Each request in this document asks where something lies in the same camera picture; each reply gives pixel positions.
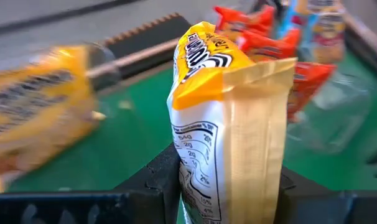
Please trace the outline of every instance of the orange wrapper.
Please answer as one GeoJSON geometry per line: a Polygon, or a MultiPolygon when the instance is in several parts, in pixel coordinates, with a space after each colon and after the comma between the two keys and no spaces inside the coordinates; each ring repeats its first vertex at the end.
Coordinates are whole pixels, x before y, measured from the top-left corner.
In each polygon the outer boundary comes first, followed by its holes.
{"type": "Polygon", "coordinates": [[[334,65],[322,65],[312,62],[297,62],[295,66],[294,86],[288,97],[288,120],[309,102],[325,83],[333,71],[334,65]]]}
{"type": "Polygon", "coordinates": [[[300,30],[291,29],[281,40],[273,40],[246,30],[238,38],[237,44],[252,61],[275,60],[295,57],[296,46],[300,41],[300,30]]]}
{"type": "Polygon", "coordinates": [[[216,31],[233,42],[244,30],[252,30],[263,36],[268,36],[272,30],[274,8],[271,6],[264,6],[260,12],[252,15],[219,6],[215,7],[215,11],[220,15],[216,31]]]}

